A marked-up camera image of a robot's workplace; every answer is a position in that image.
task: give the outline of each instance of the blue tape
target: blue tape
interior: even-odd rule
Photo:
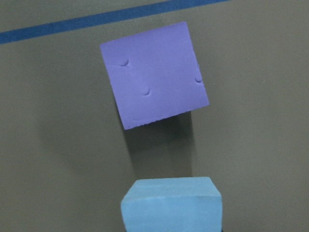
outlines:
[[[93,27],[123,20],[161,14],[228,0],[168,0],[164,2],[127,8],[118,11],[89,15],[74,19],[47,23],[28,28],[0,32],[0,44],[31,39],[44,35]]]

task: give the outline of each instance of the purple foam cube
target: purple foam cube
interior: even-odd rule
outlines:
[[[100,48],[125,130],[209,105],[186,22]]]

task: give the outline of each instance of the block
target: block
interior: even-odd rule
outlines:
[[[100,48],[125,130],[209,105],[187,23]]]
[[[221,194],[209,177],[144,179],[121,202],[126,232],[221,232]]]

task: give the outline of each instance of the light blue foam cube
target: light blue foam cube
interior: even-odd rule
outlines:
[[[121,202],[126,232],[221,232],[222,198],[209,177],[137,180]]]

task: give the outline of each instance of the gray floor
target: gray floor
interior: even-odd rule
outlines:
[[[0,31],[149,1],[123,2],[7,0]],[[225,232],[309,231],[308,13],[233,0],[0,45],[0,231],[123,232],[135,179],[191,175]],[[123,131],[99,44],[179,21],[211,105]]]

